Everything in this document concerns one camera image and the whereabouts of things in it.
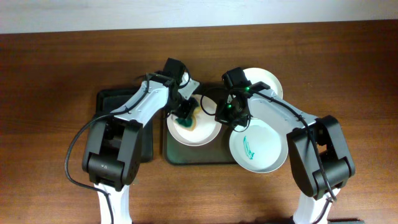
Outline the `green yellow sponge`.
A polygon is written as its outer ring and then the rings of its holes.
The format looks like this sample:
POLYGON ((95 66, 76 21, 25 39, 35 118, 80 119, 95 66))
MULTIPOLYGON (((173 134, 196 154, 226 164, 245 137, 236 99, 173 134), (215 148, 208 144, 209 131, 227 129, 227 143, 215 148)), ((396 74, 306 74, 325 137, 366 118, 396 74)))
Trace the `green yellow sponge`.
POLYGON ((175 124, 179 125, 181 128, 186 129, 188 131, 193 131, 197 126, 197 114, 199 112, 200 112, 200 109, 195 108, 190 117, 188 117, 186 119, 176 118, 175 124))

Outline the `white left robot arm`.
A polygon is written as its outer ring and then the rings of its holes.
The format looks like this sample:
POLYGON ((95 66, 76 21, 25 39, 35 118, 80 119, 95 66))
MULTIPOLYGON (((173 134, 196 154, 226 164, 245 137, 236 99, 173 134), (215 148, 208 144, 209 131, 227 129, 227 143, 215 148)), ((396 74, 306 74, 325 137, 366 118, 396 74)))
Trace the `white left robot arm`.
POLYGON ((98 193, 102 223, 132 223, 129 186, 141 164, 144 127, 166 109, 180 118, 193 113, 191 95, 200 86, 179 60, 147 73, 139 89, 119 108, 96 114, 89 124, 82 169, 98 193))

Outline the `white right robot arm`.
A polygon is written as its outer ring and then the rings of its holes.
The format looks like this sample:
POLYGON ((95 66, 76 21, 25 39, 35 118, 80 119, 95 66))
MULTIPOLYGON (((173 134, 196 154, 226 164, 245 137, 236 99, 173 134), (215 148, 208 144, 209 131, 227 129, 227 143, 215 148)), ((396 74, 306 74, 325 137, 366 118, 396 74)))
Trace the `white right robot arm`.
POLYGON ((289 160, 301 191, 291 223, 328 223, 337 194, 356 171, 338 120, 297 109, 269 83, 251 82, 242 68, 228 70, 222 80, 226 95, 215 119, 233 129, 234 160, 255 173, 273 172, 289 160))

